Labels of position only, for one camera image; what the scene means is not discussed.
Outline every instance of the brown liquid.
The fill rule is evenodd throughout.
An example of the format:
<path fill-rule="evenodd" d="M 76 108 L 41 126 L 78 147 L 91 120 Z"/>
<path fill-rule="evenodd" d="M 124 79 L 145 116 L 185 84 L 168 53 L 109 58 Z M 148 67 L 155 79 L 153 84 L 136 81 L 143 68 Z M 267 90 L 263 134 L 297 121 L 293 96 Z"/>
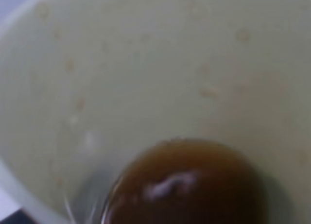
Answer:
<path fill-rule="evenodd" d="M 264 224 L 264 191 L 243 157 L 173 140 L 140 157 L 111 192 L 104 224 Z"/>

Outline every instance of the liquid surface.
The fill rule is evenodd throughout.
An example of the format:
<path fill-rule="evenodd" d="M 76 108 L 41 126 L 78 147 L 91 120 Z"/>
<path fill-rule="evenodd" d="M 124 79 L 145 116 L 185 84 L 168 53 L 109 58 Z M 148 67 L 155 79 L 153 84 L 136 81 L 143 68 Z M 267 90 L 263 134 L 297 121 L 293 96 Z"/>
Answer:
<path fill-rule="evenodd" d="M 243 157 L 217 143 L 173 140 L 116 183 L 103 224 L 264 224 L 263 187 Z"/>

